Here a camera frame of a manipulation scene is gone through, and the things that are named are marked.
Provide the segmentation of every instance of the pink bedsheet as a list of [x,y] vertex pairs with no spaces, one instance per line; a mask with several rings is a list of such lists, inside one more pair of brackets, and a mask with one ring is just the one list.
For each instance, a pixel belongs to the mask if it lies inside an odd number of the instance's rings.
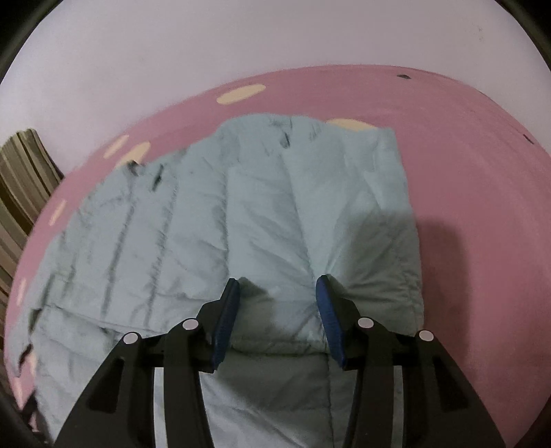
[[[254,87],[221,97],[243,86]],[[42,212],[14,279],[7,333],[52,236],[121,158],[147,162],[229,118],[262,112],[395,130],[419,230],[425,326],[514,445],[551,394],[551,158],[488,97],[434,73],[390,66],[268,73],[134,125],[69,174]],[[344,124],[361,127],[357,121]],[[20,403],[35,365],[30,356],[22,377],[11,378]]]

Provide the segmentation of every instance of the cream polka dot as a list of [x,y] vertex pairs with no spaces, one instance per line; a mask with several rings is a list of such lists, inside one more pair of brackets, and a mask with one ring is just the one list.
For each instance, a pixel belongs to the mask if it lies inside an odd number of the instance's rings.
[[126,141],[128,140],[128,137],[130,137],[128,134],[125,134],[121,137],[119,137],[117,140],[115,140],[112,145],[107,148],[107,151],[104,153],[104,159],[108,159],[113,154],[115,154],[119,149],[121,149]]
[[53,211],[52,216],[50,216],[50,226],[53,226],[58,218],[61,216],[61,213],[63,213],[63,210],[65,209],[65,206],[67,205],[67,201],[63,199],[56,207],[56,209]]
[[237,103],[238,101],[242,101],[257,93],[263,92],[265,89],[266,86],[264,84],[251,84],[250,86],[239,87],[220,95],[216,99],[216,102],[224,105]]
[[151,147],[151,143],[149,142],[138,143],[136,146],[134,146],[130,151],[128,151],[124,156],[122,156],[119,159],[119,161],[115,165],[115,168],[124,166],[131,161],[140,163],[143,159],[143,156],[145,156],[145,154],[149,151],[150,147]]
[[351,131],[365,131],[366,129],[374,129],[376,126],[364,123],[363,121],[352,120],[350,118],[333,118],[327,120],[327,123],[335,126],[340,126]]
[[31,351],[31,353],[29,353],[27,355],[27,360],[29,361],[29,366],[31,368],[31,375],[33,376],[33,378],[36,377],[36,367],[38,365],[38,359],[36,357],[36,353],[33,351]]
[[19,408],[23,407],[23,388],[21,387],[21,380],[19,378],[13,378],[12,381],[12,391],[15,401],[17,401],[17,406]]
[[20,306],[21,303],[23,303],[23,297],[25,295],[26,287],[27,287],[27,279],[21,280],[21,283],[19,284],[19,289],[17,290],[17,299],[15,301],[15,304],[17,306]]

